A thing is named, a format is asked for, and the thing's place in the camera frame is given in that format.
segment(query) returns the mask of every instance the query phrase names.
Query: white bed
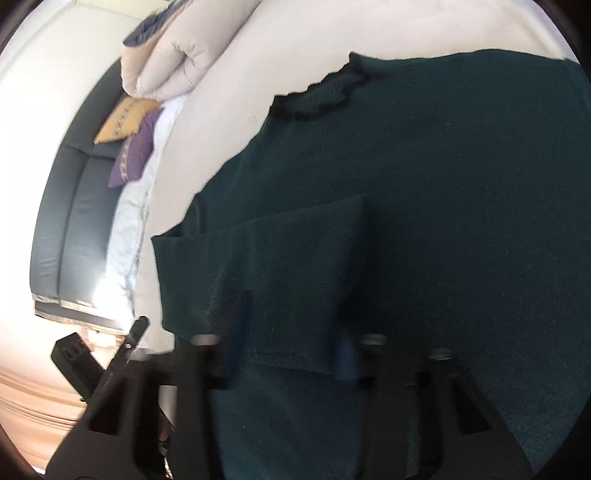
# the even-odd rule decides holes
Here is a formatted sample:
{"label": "white bed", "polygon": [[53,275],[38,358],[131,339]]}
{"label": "white bed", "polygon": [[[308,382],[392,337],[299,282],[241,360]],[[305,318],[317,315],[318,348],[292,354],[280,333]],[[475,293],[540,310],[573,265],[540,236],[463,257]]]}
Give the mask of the white bed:
{"label": "white bed", "polygon": [[189,95],[160,161],[135,282],[135,314],[152,321],[144,346],[165,351],[174,342],[160,326],[151,237],[179,223],[192,197],[247,145],[274,95],[305,90],[351,51],[404,59],[483,48],[575,60],[530,0],[263,0]]}

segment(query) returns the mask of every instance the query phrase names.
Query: folded blanket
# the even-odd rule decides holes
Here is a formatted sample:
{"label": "folded blanket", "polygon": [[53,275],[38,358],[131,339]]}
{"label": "folded blanket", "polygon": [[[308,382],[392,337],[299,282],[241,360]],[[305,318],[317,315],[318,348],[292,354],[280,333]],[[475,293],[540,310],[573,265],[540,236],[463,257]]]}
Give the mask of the folded blanket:
{"label": "folded blanket", "polygon": [[201,81],[261,0],[177,0],[124,40],[123,89],[166,100]]}

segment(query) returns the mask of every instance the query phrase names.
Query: throw pillow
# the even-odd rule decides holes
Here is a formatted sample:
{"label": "throw pillow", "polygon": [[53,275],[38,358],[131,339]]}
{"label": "throw pillow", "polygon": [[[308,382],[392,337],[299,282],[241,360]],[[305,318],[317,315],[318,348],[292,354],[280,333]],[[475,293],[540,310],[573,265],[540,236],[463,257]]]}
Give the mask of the throw pillow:
{"label": "throw pillow", "polygon": [[146,114],[159,106],[158,102],[147,98],[124,98],[101,127],[95,144],[114,142],[136,134]]}
{"label": "throw pillow", "polygon": [[142,177],[144,167],[154,151],[154,128],[162,111],[159,109],[148,113],[139,132],[125,140],[111,170],[109,188],[121,187]]}

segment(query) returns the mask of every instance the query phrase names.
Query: yellow pillow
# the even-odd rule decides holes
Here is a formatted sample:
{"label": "yellow pillow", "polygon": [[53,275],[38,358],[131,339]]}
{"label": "yellow pillow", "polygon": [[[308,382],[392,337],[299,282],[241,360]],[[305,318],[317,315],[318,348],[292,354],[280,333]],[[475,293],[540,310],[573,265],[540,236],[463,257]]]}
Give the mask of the yellow pillow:
{"label": "yellow pillow", "polygon": [[95,137],[95,144],[114,142],[136,134],[146,113],[156,110],[159,106],[159,102],[147,98],[124,98],[101,127]]}

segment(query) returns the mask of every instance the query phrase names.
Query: knit sweater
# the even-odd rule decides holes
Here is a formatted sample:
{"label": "knit sweater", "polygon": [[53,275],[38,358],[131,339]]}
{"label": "knit sweater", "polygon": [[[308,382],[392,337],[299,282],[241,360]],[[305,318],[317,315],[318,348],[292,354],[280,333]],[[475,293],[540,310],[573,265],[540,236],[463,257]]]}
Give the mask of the knit sweater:
{"label": "knit sweater", "polygon": [[590,106],[578,65],[496,50],[352,54],[275,99],[153,239],[176,335],[254,288],[242,375],[215,397],[229,478],[351,475],[363,398],[327,353],[347,322],[452,348],[534,469],[549,459],[591,391]]}

